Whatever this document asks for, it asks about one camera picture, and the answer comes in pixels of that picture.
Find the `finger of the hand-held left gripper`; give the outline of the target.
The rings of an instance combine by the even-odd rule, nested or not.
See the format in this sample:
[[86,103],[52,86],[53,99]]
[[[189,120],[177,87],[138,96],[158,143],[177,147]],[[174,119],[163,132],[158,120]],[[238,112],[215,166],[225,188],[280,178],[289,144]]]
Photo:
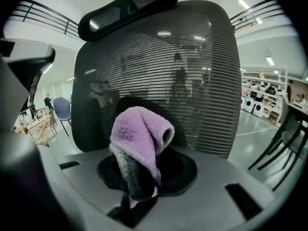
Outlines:
[[33,98],[43,72],[55,59],[55,49],[45,42],[7,38],[0,40],[0,56]]
[[0,59],[0,131],[11,131],[29,96],[9,66]]

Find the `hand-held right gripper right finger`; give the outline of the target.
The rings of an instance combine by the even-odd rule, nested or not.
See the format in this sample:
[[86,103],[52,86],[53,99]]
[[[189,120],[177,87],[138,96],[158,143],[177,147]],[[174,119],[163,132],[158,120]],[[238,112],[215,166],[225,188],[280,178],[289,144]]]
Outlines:
[[246,223],[244,215],[226,190],[238,183],[265,209],[274,194],[246,171],[212,154],[186,150],[198,175],[180,196],[160,197],[135,228],[138,231],[228,231]]

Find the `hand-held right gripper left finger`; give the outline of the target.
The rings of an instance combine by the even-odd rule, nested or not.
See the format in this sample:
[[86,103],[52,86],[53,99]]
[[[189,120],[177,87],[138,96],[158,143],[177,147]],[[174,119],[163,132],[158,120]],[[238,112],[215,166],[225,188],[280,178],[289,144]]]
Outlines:
[[50,187],[75,231],[126,231],[106,214],[121,200],[122,192],[108,188],[98,176],[98,164],[110,155],[106,149],[54,156],[40,146],[39,153]]

